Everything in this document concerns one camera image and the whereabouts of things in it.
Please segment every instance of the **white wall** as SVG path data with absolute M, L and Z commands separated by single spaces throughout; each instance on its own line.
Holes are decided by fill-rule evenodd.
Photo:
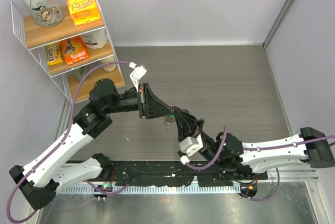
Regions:
M 263 43 L 285 0 L 99 0 L 117 46 Z
M 0 0 L 0 223 L 7 220 L 6 202 L 14 188 L 8 171 L 25 165 L 53 141 L 63 95 L 13 35 L 10 0 Z M 21 192 L 12 204 L 16 219 L 26 217 Z
M 269 45 L 294 133 L 310 126 L 335 134 L 334 40 L 334 0 L 295 0 Z M 335 167 L 317 173 L 335 223 Z

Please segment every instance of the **shelf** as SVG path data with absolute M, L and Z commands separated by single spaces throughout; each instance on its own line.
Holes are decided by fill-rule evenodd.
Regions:
M 105 57 L 109 57 L 114 54 L 113 49 L 111 48 L 111 45 L 109 42 L 100 49 L 90 49 L 90 48 L 86 48 L 86 49 L 89 55 L 87 59 L 79 61 L 78 63 L 74 63 L 71 65 L 67 65 L 65 62 L 51 65 L 49 66 L 50 75 L 55 76 L 57 74 L 61 74 L 61 73 L 70 71 L 72 69 L 76 69 L 82 65 L 94 62 L 96 60 L 99 60 Z
M 119 68 L 116 68 L 112 72 L 107 72 L 103 68 L 100 68 L 93 72 L 80 87 L 76 103 L 88 99 L 89 92 L 93 89 L 94 84 L 100 79 L 111 79 L 114 81 L 117 88 L 124 86 L 125 81 L 122 78 Z M 69 87 L 71 91 L 71 97 L 74 97 L 75 90 L 79 85 L 79 81 L 74 75 L 68 76 Z
M 62 10 L 64 19 L 53 27 L 41 27 L 31 16 L 25 17 L 26 46 L 28 49 L 33 49 L 105 27 L 102 19 L 75 26 L 71 19 L 68 7 L 62 7 Z

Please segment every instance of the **orange box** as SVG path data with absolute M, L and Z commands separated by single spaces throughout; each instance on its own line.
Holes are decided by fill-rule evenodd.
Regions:
M 95 0 L 66 0 L 74 24 L 80 25 L 101 18 Z
M 62 55 L 67 65 L 88 58 L 86 46 L 80 36 L 60 41 Z

